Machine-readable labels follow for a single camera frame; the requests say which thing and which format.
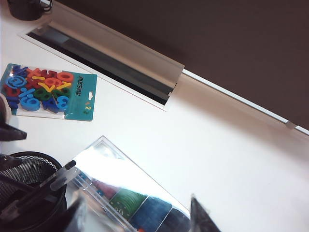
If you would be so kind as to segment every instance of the dark brown panel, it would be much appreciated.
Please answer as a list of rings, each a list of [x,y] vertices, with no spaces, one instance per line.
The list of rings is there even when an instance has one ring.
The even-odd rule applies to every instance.
[[[309,1],[60,2],[309,129]]]

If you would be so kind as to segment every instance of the plastic case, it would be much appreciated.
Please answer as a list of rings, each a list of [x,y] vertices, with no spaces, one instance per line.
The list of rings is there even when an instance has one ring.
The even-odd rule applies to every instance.
[[[80,174],[69,182],[66,197],[68,203],[85,197],[85,231],[190,230],[189,211],[105,137],[74,160]]]

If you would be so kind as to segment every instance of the black mug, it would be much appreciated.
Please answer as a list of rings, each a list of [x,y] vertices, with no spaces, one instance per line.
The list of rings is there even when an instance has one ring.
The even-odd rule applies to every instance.
[[[8,3],[11,15],[26,21],[36,20],[52,9],[52,0],[46,7],[41,0],[8,0]]]

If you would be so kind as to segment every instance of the black mesh pencil cup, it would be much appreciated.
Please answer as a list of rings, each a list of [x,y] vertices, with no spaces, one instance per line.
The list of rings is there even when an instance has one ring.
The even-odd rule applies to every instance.
[[[54,158],[39,152],[20,152],[12,154],[11,157],[18,159],[11,162],[6,168],[2,168],[0,174],[31,188],[38,186],[61,168]],[[58,213],[66,210],[65,192],[66,186],[63,186],[58,191],[51,193],[49,198],[53,201],[48,201],[46,198],[40,201],[34,200],[32,209],[27,213],[20,215],[10,223],[0,222],[0,231],[44,231]],[[26,194],[25,190],[0,181],[0,211]]]

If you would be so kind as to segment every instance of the desk surface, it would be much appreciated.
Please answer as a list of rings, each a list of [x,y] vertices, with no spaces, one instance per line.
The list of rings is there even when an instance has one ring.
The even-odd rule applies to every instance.
[[[7,63],[85,72],[17,33],[1,0],[1,73]],[[224,232],[309,230],[309,137],[185,75],[168,111],[98,78],[91,122],[14,116],[28,133],[3,153],[39,151],[62,164],[105,135],[176,199],[194,193]]]

